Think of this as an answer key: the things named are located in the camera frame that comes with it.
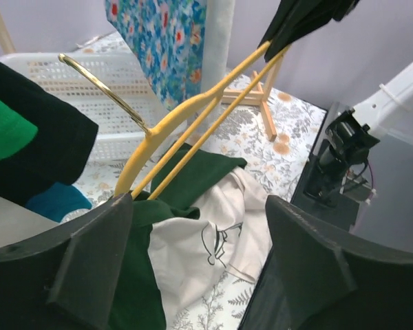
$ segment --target flower pattern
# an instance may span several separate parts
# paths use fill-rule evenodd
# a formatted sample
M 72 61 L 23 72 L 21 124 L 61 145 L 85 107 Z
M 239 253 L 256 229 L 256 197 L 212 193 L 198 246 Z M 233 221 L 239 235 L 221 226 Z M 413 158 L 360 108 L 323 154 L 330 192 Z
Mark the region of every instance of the flower pattern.
M 117 32 L 79 51 L 130 52 Z M 230 87 L 244 89 L 249 83 L 249 77 L 240 76 Z M 274 142 L 269 142 L 266 138 L 259 109 L 238 106 L 202 149 L 245 158 L 248 161 L 246 170 L 266 191 L 289 201 L 317 137 L 325 111 L 276 89 L 272 90 L 268 103 L 278 132 Z M 200 136 L 194 133 L 187 142 L 193 144 Z M 100 205 L 112 196 L 125 162 L 125 159 L 90 162 L 75 186 L 94 206 Z M 156 159 L 149 160 L 135 182 L 138 183 L 155 163 Z M 78 210 L 66 220 L 83 212 L 87 211 Z M 169 324 L 168 330 L 235 330 L 253 290 L 254 284 L 224 273 L 211 292 L 182 311 L 174 324 Z
M 105 8 L 169 111 L 200 93 L 207 0 L 106 0 Z

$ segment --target blue fabric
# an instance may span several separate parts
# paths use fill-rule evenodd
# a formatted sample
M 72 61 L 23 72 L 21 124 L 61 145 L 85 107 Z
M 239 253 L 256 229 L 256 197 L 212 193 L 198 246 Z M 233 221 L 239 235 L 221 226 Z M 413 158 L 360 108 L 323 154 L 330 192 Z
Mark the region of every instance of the blue fabric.
M 33 196 L 25 208 L 55 222 L 61 222 L 68 213 L 81 208 L 90 210 L 92 204 L 75 187 L 55 183 L 45 192 Z
M 207 0 L 105 0 L 105 9 L 169 111 L 200 93 Z

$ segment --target green fabric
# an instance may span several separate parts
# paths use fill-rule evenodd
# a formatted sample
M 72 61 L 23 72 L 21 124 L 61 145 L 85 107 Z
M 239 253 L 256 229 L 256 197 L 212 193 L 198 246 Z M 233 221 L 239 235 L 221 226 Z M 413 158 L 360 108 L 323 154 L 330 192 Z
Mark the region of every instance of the green fabric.
M 0 101 L 0 160 L 27 146 L 38 128 Z
M 152 189 L 156 188 L 190 148 L 188 144 L 180 148 L 152 181 Z M 136 198 L 134 220 L 116 286 L 108 329 L 167 328 L 160 291 L 148 255 L 153 224 L 174 217 L 199 219 L 199 209 L 190 206 L 237 166 L 244 168 L 246 161 L 242 158 L 198 151 L 166 187 L 159 199 L 147 201 L 147 192 L 142 192 Z

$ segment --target folded clothing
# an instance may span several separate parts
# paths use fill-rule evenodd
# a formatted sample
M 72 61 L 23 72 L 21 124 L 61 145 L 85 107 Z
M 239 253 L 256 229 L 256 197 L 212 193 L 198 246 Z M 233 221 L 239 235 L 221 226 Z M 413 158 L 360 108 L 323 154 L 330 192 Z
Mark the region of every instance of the folded clothing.
M 92 203 L 75 187 L 56 182 L 47 191 L 33 196 L 25 208 L 55 222 L 61 222 L 75 210 L 90 210 Z
M 20 151 L 37 131 L 34 124 L 0 101 L 0 160 Z
M 0 101 L 38 128 L 28 145 L 0 161 L 0 197 L 24 206 L 55 182 L 73 184 L 83 172 L 98 125 L 3 63 Z
M 189 149 L 176 152 L 152 190 Z M 245 166 L 197 151 L 158 199 L 139 194 L 109 329 L 168 329 L 225 271 L 257 280 L 271 248 L 267 193 Z

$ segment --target table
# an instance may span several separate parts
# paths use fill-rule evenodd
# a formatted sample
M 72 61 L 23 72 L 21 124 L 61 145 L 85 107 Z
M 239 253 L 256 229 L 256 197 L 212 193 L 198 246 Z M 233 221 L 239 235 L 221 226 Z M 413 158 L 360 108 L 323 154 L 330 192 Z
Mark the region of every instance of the table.
M 97 40 L 78 52 L 130 52 L 119 33 Z M 240 76 L 232 88 L 243 89 L 250 78 Z M 239 106 L 206 141 L 202 149 L 243 157 L 251 173 L 270 194 L 290 201 L 308 159 L 325 111 L 298 98 L 273 89 L 268 100 L 277 132 L 269 142 L 258 107 Z M 200 136 L 194 133 L 189 143 Z M 114 186 L 126 160 L 90 162 L 76 187 L 97 206 L 114 193 Z M 251 299 L 254 284 L 224 273 L 209 295 L 185 309 L 170 330 L 237 329 Z

